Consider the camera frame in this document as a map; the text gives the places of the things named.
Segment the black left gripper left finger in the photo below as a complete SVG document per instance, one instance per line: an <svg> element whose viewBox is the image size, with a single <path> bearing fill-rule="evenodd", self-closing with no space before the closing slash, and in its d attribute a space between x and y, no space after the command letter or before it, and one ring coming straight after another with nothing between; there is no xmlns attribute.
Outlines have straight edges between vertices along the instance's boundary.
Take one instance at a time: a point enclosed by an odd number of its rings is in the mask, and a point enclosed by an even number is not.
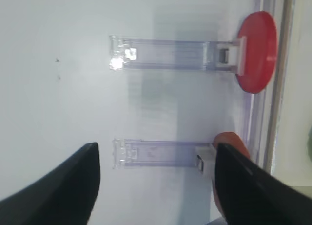
<svg viewBox="0 0 312 225"><path fill-rule="evenodd" d="M97 143L88 143L51 172L0 202L2 225L86 225L100 186Z"/></svg>

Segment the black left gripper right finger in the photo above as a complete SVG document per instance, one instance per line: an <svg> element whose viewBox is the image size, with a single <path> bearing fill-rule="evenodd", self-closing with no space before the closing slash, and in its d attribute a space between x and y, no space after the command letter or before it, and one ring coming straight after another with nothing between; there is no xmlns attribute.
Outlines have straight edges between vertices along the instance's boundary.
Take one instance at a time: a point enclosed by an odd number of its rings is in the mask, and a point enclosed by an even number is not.
<svg viewBox="0 0 312 225"><path fill-rule="evenodd" d="M216 155L216 191L230 225L310 225L312 200L225 143Z"/></svg>

